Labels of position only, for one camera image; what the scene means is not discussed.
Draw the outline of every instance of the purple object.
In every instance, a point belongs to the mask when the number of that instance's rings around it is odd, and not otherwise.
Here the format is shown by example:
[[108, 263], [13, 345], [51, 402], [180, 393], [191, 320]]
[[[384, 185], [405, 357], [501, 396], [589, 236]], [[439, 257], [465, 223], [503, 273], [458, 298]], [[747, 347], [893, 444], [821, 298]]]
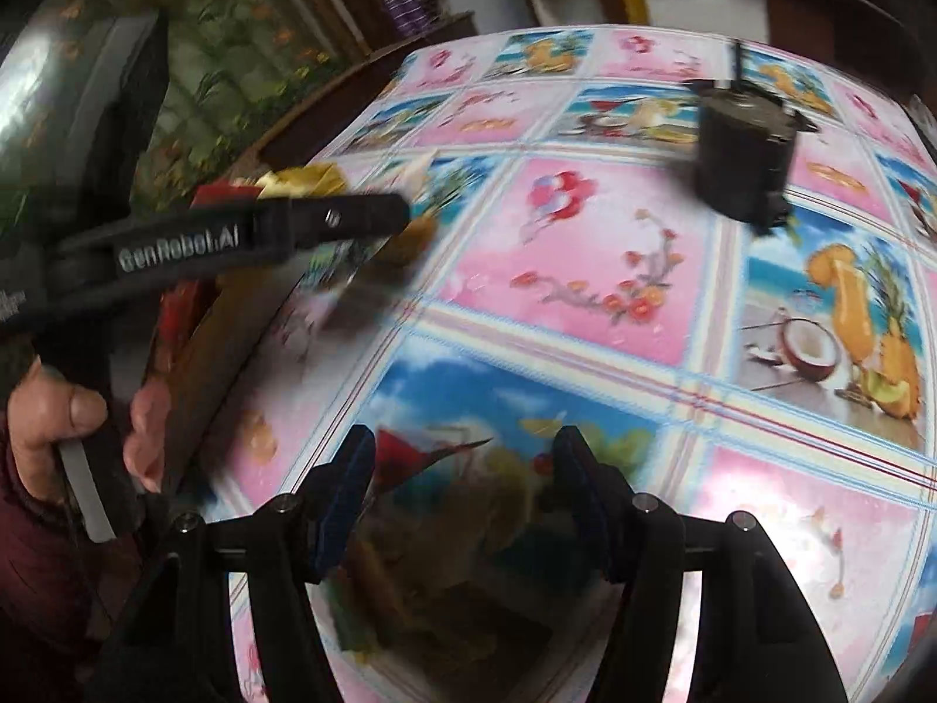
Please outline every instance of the purple object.
[[400, 32], [404, 36], [414, 36], [414, 34], [417, 33], [414, 24], [406, 17], [402, 1], [384, 0], [384, 8], [386, 8], [387, 14], [390, 15], [391, 20], [394, 22], [397, 32]]
[[403, 6], [406, 19], [414, 27], [415, 33], [422, 34], [429, 31], [429, 18], [426, 17], [426, 12], [419, 0], [400, 0], [400, 4]]

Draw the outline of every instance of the table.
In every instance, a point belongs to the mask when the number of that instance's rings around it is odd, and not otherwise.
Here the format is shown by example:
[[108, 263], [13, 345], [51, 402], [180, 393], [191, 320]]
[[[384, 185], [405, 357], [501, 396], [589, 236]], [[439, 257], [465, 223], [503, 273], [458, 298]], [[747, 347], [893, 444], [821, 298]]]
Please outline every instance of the table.
[[[789, 227], [756, 239], [688, 187], [678, 82], [727, 79], [729, 50], [618, 26], [430, 46], [318, 156], [354, 186], [416, 169], [436, 238], [401, 271], [294, 291], [189, 492], [209, 519], [249, 513], [350, 425], [374, 430], [381, 497], [312, 590], [346, 700], [584, 699], [617, 591], [553, 493], [564, 424], [678, 511], [752, 511], [851, 699], [926, 626], [937, 166], [884, 96], [748, 45], [746, 77], [820, 129], [798, 142]], [[699, 591], [688, 576], [668, 701]], [[244, 581], [231, 595], [245, 697], [264, 700]]]

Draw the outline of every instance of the black handle grip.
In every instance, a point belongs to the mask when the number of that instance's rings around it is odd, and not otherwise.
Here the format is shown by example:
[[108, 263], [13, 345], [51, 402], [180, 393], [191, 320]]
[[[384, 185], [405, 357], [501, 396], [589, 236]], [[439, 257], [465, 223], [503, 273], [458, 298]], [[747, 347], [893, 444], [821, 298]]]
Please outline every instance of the black handle grip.
[[108, 403], [108, 419], [91, 436], [59, 443], [69, 486], [93, 542], [107, 542], [137, 530], [142, 500], [124, 465], [129, 430], [128, 405], [111, 389], [110, 326], [104, 319], [76, 319], [44, 330], [34, 340], [44, 366], [65, 380], [98, 391]]

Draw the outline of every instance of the human hand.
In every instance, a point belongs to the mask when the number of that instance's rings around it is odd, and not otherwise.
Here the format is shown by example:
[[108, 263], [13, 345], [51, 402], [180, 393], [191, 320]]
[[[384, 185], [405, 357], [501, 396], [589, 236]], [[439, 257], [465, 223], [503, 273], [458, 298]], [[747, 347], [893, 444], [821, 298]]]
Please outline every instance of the human hand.
[[[154, 493], [163, 480], [169, 412], [170, 391], [162, 380], [148, 380], [130, 404], [133, 433], [124, 442], [124, 465]], [[13, 459], [30, 496], [62, 503], [64, 485], [55, 467], [53, 442], [88, 436], [107, 416], [107, 403], [96, 391], [55, 377], [39, 360], [33, 363], [6, 407]]]

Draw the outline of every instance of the cable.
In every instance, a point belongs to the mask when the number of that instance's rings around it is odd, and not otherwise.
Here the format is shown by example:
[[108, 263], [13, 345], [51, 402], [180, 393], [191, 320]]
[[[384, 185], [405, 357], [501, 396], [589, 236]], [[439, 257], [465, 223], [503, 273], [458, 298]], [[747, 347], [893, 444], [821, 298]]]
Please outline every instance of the cable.
[[55, 457], [55, 469], [59, 474], [59, 478], [62, 479], [62, 491], [64, 493], [64, 519], [66, 519], [66, 526], [69, 529], [69, 539], [71, 539], [71, 543], [75, 548], [75, 557], [78, 558], [78, 568], [81, 570], [81, 580], [83, 580], [84, 586], [91, 594], [92, 599], [97, 603], [97, 606], [101, 609], [105, 619], [107, 619], [108, 628], [114, 629], [114, 617], [111, 616], [111, 611], [108, 610], [108, 606], [104, 605], [104, 600], [101, 599], [100, 592], [97, 591], [97, 585], [91, 578], [91, 574], [88, 571], [88, 565], [84, 561], [84, 553], [81, 551], [81, 542], [78, 541], [78, 521], [75, 519], [75, 511], [71, 506], [71, 488], [69, 487], [69, 480], [67, 480], [66, 474], [64, 473], [62, 455], [59, 453], [58, 449], [53, 449], [53, 456]]

